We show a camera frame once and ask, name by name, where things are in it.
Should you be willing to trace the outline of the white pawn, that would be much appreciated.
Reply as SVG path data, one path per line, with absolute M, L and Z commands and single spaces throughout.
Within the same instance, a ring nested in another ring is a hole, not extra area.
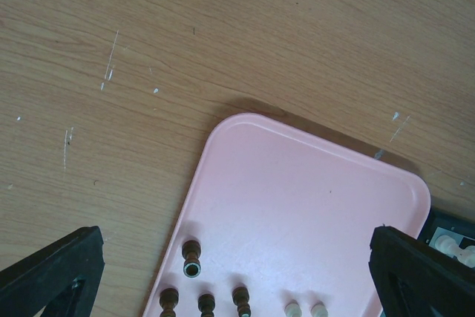
M 311 308 L 310 312 L 311 312 L 312 317 L 328 317 L 329 316 L 328 310 L 323 302 L 318 302 L 317 304 L 315 304 Z
M 284 308 L 286 317 L 302 317 L 302 310 L 299 304 L 295 301 L 288 303 Z

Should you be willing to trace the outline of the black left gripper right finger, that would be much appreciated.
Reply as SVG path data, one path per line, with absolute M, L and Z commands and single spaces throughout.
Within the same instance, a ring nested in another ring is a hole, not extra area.
M 474 271 L 392 226 L 374 229 L 369 268 L 386 316 L 473 316 Z

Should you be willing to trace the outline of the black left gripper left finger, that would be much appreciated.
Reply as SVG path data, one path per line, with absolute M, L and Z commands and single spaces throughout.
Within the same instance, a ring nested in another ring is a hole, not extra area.
M 89 316 L 105 267 L 98 226 L 82 227 L 1 271 L 2 316 Z

